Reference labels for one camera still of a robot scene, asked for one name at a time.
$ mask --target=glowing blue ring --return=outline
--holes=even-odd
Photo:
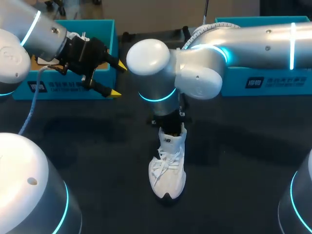
[[[146,100],[146,101],[158,102],[158,101],[163,101],[163,100],[168,99],[172,94],[174,94],[175,90],[176,90],[176,89],[174,89],[168,96],[163,97],[163,98],[161,98],[161,99],[148,99],[148,98],[143,97],[140,93],[139,93],[139,95],[141,96],[141,98],[143,98],[143,99]]]
[[[195,46],[192,46],[192,47],[191,47],[191,49],[199,49],[199,48],[214,49],[214,50],[218,51],[220,54],[223,55],[223,57],[224,57],[224,59],[225,59],[225,63],[228,62],[228,57],[226,56],[226,54],[224,53],[224,51],[221,50],[220,48],[214,46],[214,45],[200,44],[200,45],[195,45]]]
[[[293,209],[296,213],[296,215],[298,216],[298,218],[300,219],[300,221],[302,222],[302,224],[309,230],[310,233],[312,233],[312,230],[311,228],[309,228],[309,226],[305,223],[305,221],[303,221],[303,219],[301,218],[296,206],[294,205],[294,202],[293,202],[293,179],[294,177],[296,176],[297,172],[293,175],[293,178],[292,178],[292,182],[291,182],[291,201],[292,201],[292,206],[293,206]]]
[[[30,26],[30,28],[29,28],[29,30],[28,30],[25,38],[24,38],[24,40],[20,43],[21,46],[24,46],[24,44],[27,42],[30,34],[33,32],[33,30],[34,30],[34,28],[35,28],[35,26],[36,26],[36,24],[37,24],[37,22],[39,20],[40,14],[41,14],[41,11],[38,11],[37,14],[36,14],[36,17],[35,17],[35,19],[33,21],[33,23],[31,24],[31,26]]]
[[[64,211],[64,214],[63,214],[63,217],[62,217],[62,219],[60,220],[60,222],[59,222],[59,224],[58,224],[58,226],[57,226],[57,228],[54,230],[54,232],[52,232],[52,234],[56,234],[58,231],[59,231],[59,229],[60,229],[60,227],[62,226],[62,223],[64,222],[64,219],[65,219],[65,217],[66,217],[66,214],[67,214],[67,210],[68,210],[68,189],[67,189],[67,186],[66,186],[66,183],[64,182],[64,184],[65,184],[65,188],[66,188],[66,207],[65,207],[65,211]]]
[[[0,96],[7,96],[7,95],[10,95],[10,94],[12,94],[12,93],[14,93],[14,91],[13,91],[13,92],[10,92],[10,93],[8,93],[8,94],[0,94]]]
[[[290,65],[289,65],[289,69],[293,70],[294,68],[294,43],[296,41],[296,37],[295,37],[295,33],[296,33],[296,25],[295,23],[291,24],[291,48],[290,48]]]

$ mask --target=white sneaker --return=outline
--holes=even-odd
[[[154,157],[149,165],[149,178],[154,193],[159,198],[175,199],[183,191],[186,174],[184,172],[184,142],[186,129],[182,124],[180,136],[170,136],[159,130],[159,157]]]

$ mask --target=blue storage bin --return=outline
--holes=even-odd
[[[114,20],[57,20],[57,22],[67,28],[69,32],[76,32],[79,35],[86,32],[86,37],[100,39],[109,47],[109,53],[112,56],[118,56],[118,40]],[[26,80],[13,93],[15,100],[31,100],[33,98],[37,74],[38,71],[30,71]],[[116,70],[108,64],[107,69],[95,71],[94,79],[114,89]],[[44,71],[41,77],[38,99],[106,99],[93,90],[86,91],[80,86],[80,82],[81,76],[71,71],[68,71],[65,76],[54,70]]]
[[[308,17],[234,17],[216,18],[240,27],[264,26],[283,23],[309,22]],[[261,84],[260,88],[247,88],[249,82]],[[223,96],[311,95],[311,69],[266,70],[229,67],[223,79]]]

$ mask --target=black table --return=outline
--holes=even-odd
[[[312,148],[312,97],[189,100],[186,187],[163,207],[148,179],[158,129],[127,75],[117,90],[114,101],[38,101],[25,133],[76,196],[83,234],[280,233],[279,199]],[[29,108],[0,104],[0,132],[17,133]]]

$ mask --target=white shoelace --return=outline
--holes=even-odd
[[[67,37],[69,39],[73,39],[74,36],[77,36],[77,37],[79,37],[79,38],[81,38],[81,39],[83,39],[85,41],[89,41],[90,40],[89,38],[86,37],[86,33],[85,32],[82,33],[82,36],[80,36],[78,33],[75,33],[75,32],[68,33],[68,35],[67,35]]]
[[[154,162],[152,173],[156,177],[154,186],[156,185],[158,179],[168,170],[178,170],[180,164],[180,156],[182,150],[182,146],[180,146],[178,152],[175,154],[170,154],[168,152],[164,152],[161,148],[158,149],[160,159]]]

